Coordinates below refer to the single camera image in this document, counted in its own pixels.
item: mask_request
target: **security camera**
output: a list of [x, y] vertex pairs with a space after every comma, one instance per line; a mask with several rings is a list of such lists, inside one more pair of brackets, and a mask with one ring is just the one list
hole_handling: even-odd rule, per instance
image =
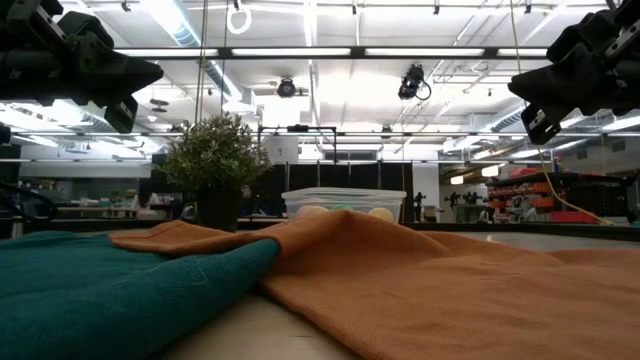
[[[418, 97], [418, 91], [423, 86], [429, 89], [429, 96], [426, 98]], [[415, 97], [418, 98], [418, 100], [423, 101], [431, 97], [431, 86], [429, 86], [429, 84], [424, 80], [424, 70], [422, 70], [422, 65], [411, 65], [407, 71], [407, 75], [402, 78], [402, 84], [400, 85], [398, 96], [402, 100], [411, 100]]]
[[284, 78], [278, 85], [278, 96], [281, 98], [292, 98], [296, 94], [296, 86], [291, 78]]

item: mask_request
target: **green plant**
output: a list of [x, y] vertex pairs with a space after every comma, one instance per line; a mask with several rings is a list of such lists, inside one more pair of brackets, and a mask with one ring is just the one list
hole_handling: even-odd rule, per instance
[[266, 150], [251, 142], [251, 128], [225, 113], [199, 121], [173, 142], [160, 170], [191, 190], [240, 190], [270, 167]]

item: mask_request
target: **tennis ball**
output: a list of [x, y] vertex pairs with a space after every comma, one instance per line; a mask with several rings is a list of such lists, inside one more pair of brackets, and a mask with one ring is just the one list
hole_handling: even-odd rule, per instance
[[375, 216], [378, 219], [387, 220], [389, 222], [394, 222], [393, 221], [393, 214], [391, 213], [391, 211], [389, 211], [389, 209], [374, 208], [371, 211], [369, 211], [369, 215]]
[[349, 205], [345, 205], [345, 204], [338, 204], [334, 207], [331, 208], [331, 210], [353, 210], [353, 208]]
[[317, 216], [329, 212], [326, 208], [322, 206], [314, 206], [314, 205], [305, 205], [298, 209], [296, 213], [296, 217], [305, 217], [305, 216]]

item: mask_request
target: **yellow cable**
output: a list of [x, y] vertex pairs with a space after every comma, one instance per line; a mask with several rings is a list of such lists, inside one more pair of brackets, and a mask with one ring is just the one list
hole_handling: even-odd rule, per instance
[[600, 136], [602, 139], [602, 176], [607, 176], [607, 161], [605, 160], [606, 150], [604, 145], [604, 135]]
[[544, 177], [547, 179], [547, 183], [549, 183], [549, 187], [551, 188], [551, 192], [553, 193], [553, 196], [556, 199], [558, 199], [558, 201], [560, 201], [561, 203], [567, 205], [570, 208], [573, 208], [575, 210], [580, 211], [581, 213], [585, 213], [585, 214], [591, 216], [592, 218], [600, 221], [603, 224], [615, 225], [613, 222], [611, 222], [609, 220], [606, 220], [606, 219], [603, 219], [603, 218], [597, 216], [596, 214], [591, 213], [591, 212], [589, 212], [589, 211], [587, 211], [585, 209], [582, 209], [582, 208], [577, 207], [577, 206], [575, 206], [573, 204], [570, 204], [569, 202], [565, 201], [560, 196], [558, 196], [558, 194], [556, 193], [556, 190], [553, 188], [553, 184], [551, 183], [551, 179], [549, 178], [549, 174], [547, 173], [547, 169], [544, 167], [545, 164], [544, 164], [544, 157], [542, 156], [542, 151], [540, 151], [540, 148], [537, 148], [537, 149], [538, 149], [538, 155], [540, 155], [540, 163], [542, 164], [542, 172], [544, 172]]
[[[515, 48], [516, 48], [516, 59], [517, 59], [517, 64], [518, 64], [518, 73], [521, 74], [522, 73], [522, 67], [520, 65], [520, 45], [518, 44], [518, 35], [516, 32], [516, 21], [515, 21], [515, 15], [514, 15], [514, 11], [513, 11], [513, 0], [509, 0], [510, 3], [510, 7], [511, 7], [511, 27], [513, 30], [513, 40], [515, 43]], [[540, 164], [542, 165], [542, 172], [544, 173], [544, 177], [547, 179], [547, 183], [549, 184], [549, 187], [551, 188], [551, 192], [553, 193], [553, 196], [558, 199], [558, 201], [560, 201], [561, 203], [565, 204], [566, 206], [578, 210], [581, 213], [585, 213], [589, 216], [591, 216], [592, 218], [600, 221], [603, 224], [607, 224], [607, 225], [615, 225], [613, 222], [603, 219], [599, 216], [597, 216], [594, 213], [591, 213], [585, 209], [582, 209], [580, 207], [577, 207], [573, 204], [570, 204], [569, 202], [565, 201], [564, 199], [562, 199], [560, 196], [558, 196], [558, 194], [556, 193], [556, 190], [553, 188], [553, 184], [551, 183], [551, 179], [549, 178], [549, 174], [547, 173], [547, 169], [545, 168], [545, 164], [544, 164], [544, 157], [542, 156], [542, 151], [540, 151], [540, 148], [538, 147], [538, 155], [540, 155]]]

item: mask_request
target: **orange cloth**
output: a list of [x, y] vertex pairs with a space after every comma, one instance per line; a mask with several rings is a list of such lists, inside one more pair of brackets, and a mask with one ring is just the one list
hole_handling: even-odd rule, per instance
[[111, 235], [165, 254], [282, 248], [262, 286], [367, 359], [638, 359], [640, 251], [549, 253], [331, 212], [245, 234], [183, 222]]

